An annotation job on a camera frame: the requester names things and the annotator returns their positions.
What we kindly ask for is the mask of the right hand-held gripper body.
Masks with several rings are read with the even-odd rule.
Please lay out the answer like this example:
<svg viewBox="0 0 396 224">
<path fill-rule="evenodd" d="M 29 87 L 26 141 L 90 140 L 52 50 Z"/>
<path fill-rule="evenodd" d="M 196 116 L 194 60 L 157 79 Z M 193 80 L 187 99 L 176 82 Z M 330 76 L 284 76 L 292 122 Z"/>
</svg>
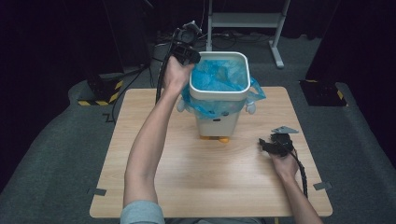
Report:
<svg viewBox="0 0 396 224">
<path fill-rule="evenodd" d="M 278 154 L 281 157 L 287 156 L 294 150 L 290 134 L 298 133 L 297 130 L 287 126 L 281 126 L 273 129 L 272 132 L 271 140 L 277 146 Z"/>
</svg>

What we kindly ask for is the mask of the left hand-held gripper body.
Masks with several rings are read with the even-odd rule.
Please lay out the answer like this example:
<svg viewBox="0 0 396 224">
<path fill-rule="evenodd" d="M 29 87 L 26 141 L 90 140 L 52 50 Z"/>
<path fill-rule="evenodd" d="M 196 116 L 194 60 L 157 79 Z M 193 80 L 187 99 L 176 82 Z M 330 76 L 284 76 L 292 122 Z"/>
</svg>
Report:
<svg viewBox="0 0 396 224">
<path fill-rule="evenodd" d="M 198 35 L 201 32 L 202 30 L 197 26 L 195 21 L 184 24 L 181 29 L 177 28 L 172 40 L 172 54 L 178 60 L 182 60 L 183 49 L 193 49 L 194 44 L 198 40 Z"/>
</svg>

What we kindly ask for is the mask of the blue plastic bag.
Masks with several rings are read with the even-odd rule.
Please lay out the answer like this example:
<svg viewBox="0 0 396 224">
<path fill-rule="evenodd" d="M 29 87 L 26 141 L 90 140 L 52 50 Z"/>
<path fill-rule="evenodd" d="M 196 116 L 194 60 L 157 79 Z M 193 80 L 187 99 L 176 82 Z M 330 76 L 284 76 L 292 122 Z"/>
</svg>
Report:
<svg viewBox="0 0 396 224">
<path fill-rule="evenodd" d="M 255 102 L 265 99 L 248 66 L 237 60 L 201 60 L 191 73 L 190 84 L 181 93 L 177 111 L 188 112 L 199 119 L 215 119 L 226 113 L 249 114 L 256 111 Z"/>
</svg>

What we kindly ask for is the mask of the person's left hand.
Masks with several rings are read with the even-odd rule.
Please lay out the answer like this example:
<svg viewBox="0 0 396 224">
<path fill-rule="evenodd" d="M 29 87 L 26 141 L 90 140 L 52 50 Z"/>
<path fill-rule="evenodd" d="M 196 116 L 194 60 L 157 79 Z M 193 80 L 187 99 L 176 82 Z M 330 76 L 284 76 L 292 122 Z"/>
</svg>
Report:
<svg viewBox="0 0 396 224">
<path fill-rule="evenodd" d="M 182 65 L 174 56 L 171 56 L 166 65 L 164 75 L 164 91 L 179 94 L 188 84 L 194 64 Z"/>
</svg>

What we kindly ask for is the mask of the person's right hand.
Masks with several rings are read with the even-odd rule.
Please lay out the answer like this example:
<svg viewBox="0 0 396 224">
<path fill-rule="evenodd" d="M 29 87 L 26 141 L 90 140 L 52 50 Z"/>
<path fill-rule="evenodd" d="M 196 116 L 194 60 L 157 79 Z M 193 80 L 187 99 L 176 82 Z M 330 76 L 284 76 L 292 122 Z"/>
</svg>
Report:
<svg viewBox="0 0 396 224">
<path fill-rule="evenodd" d="M 299 167 L 296 160 L 291 155 L 280 157 L 271 154 L 270 157 L 275 166 L 276 173 L 283 181 L 295 179 Z"/>
</svg>

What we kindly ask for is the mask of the white metal stand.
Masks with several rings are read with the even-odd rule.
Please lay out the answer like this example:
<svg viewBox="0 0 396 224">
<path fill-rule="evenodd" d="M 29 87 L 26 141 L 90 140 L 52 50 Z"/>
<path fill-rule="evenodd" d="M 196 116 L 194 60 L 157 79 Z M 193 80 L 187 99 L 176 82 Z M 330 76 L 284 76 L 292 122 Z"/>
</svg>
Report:
<svg viewBox="0 0 396 224">
<path fill-rule="evenodd" d="M 277 48 L 291 0 L 284 0 L 283 9 L 279 13 L 226 13 L 214 12 L 213 0 L 208 0 L 207 35 L 205 49 L 212 50 L 213 28 L 275 28 L 275 36 L 268 41 L 269 48 L 275 60 L 276 67 L 283 69 L 285 64 Z"/>
</svg>

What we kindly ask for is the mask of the black base with hazard stripes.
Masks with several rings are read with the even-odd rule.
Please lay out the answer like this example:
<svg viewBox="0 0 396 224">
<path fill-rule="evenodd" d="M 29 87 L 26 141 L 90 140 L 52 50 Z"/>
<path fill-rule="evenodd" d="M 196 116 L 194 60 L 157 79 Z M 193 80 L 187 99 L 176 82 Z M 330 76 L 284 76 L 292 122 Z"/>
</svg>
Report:
<svg viewBox="0 0 396 224">
<path fill-rule="evenodd" d="M 346 106 L 347 101 L 334 83 L 316 80 L 299 82 L 305 100 L 312 106 Z"/>
<path fill-rule="evenodd" d="M 120 95 L 123 81 L 117 78 L 102 79 L 99 75 L 88 74 L 78 104 L 89 105 L 112 105 Z"/>
</svg>

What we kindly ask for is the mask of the person's left grey sleeve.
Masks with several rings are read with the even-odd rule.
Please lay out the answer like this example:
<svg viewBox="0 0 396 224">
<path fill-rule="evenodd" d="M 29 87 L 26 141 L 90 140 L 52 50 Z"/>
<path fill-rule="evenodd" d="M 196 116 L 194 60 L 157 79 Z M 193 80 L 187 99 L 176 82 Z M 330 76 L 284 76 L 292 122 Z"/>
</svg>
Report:
<svg viewBox="0 0 396 224">
<path fill-rule="evenodd" d="M 165 224 L 163 210 L 151 201 L 135 201 L 122 209 L 120 224 Z"/>
</svg>

